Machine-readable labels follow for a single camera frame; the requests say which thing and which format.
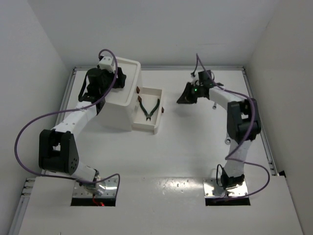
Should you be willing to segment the long silver ratchet wrench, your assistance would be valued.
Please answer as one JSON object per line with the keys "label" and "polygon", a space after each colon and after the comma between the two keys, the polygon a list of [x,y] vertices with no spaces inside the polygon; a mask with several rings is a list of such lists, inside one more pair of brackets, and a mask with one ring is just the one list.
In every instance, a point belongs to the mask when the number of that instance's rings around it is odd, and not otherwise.
{"label": "long silver ratchet wrench", "polygon": [[226,138],[225,138],[225,144],[227,144],[227,145],[231,144],[231,139],[230,139],[229,135],[227,135]]}

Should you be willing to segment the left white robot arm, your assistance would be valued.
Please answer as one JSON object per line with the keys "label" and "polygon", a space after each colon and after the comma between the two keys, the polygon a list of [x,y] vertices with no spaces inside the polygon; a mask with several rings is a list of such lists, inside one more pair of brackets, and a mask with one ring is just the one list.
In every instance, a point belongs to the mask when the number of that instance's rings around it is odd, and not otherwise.
{"label": "left white robot arm", "polygon": [[39,167],[64,173],[79,181],[90,193],[96,194],[100,186],[99,172],[82,163],[76,138],[89,121],[104,107],[105,97],[112,88],[122,88],[126,75],[117,66],[117,60],[100,56],[99,64],[86,72],[78,103],[72,112],[50,130],[43,130],[39,137]]}

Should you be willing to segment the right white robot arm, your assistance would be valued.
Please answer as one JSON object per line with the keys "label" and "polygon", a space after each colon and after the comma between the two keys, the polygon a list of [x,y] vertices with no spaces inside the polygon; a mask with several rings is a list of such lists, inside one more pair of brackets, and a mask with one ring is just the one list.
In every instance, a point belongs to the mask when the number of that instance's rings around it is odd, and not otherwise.
{"label": "right white robot arm", "polygon": [[211,80],[212,72],[191,73],[193,80],[187,82],[178,104],[196,104],[198,98],[207,98],[226,110],[226,130],[230,140],[229,154],[225,158],[221,176],[217,182],[223,189],[240,186],[244,179],[244,165],[252,141],[261,132],[260,118],[255,99],[227,92],[222,83]]}

